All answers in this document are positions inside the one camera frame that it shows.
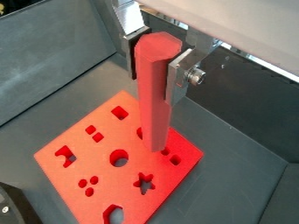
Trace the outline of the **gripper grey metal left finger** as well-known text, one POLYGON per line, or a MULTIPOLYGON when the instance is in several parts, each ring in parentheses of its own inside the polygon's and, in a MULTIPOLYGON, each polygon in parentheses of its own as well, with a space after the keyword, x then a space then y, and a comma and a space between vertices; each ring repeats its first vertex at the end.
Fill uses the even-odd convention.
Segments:
POLYGON ((139 3, 135 0, 111 0, 121 25, 122 49, 126 52, 129 75, 137 79, 135 46, 142 36, 151 32, 146 26, 139 3))

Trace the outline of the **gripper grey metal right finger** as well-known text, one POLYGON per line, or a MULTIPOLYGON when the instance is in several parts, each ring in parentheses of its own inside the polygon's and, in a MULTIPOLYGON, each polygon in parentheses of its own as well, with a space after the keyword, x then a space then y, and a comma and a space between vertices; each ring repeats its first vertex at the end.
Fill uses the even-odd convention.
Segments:
POLYGON ((169 64, 165 100, 170 106, 186 96, 190 84, 202 84, 206 72, 201 69, 201 63, 222 44, 218 38, 193 27, 189 28, 186 42, 192 47, 169 64))

